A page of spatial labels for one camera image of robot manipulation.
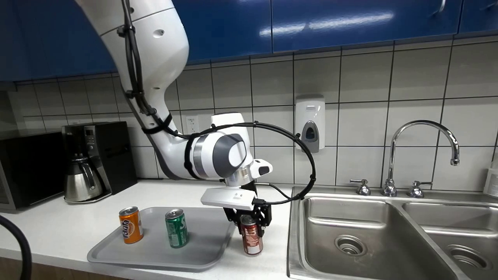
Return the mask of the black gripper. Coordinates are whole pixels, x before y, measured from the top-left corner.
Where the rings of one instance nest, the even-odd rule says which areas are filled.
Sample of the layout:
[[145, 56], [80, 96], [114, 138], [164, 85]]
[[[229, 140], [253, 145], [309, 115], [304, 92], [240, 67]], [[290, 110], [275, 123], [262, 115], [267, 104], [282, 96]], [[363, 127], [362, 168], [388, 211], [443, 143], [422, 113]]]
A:
[[239, 224], [242, 215], [251, 215], [259, 225], [268, 227], [273, 221], [273, 208], [271, 205], [256, 197], [248, 207], [226, 208], [225, 210], [229, 221]]

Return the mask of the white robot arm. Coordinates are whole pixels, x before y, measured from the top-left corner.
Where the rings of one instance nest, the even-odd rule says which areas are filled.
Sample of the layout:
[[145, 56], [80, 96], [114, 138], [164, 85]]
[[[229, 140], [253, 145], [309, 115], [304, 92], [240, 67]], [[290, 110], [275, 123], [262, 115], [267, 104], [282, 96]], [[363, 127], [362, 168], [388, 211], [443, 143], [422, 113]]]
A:
[[203, 132], [184, 132], [170, 95], [191, 54], [186, 28], [173, 0], [75, 0], [116, 64], [122, 90], [170, 179], [223, 180], [201, 202], [222, 207], [228, 219], [271, 222], [271, 207], [256, 180], [273, 165], [251, 151], [242, 113], [220, 113]]

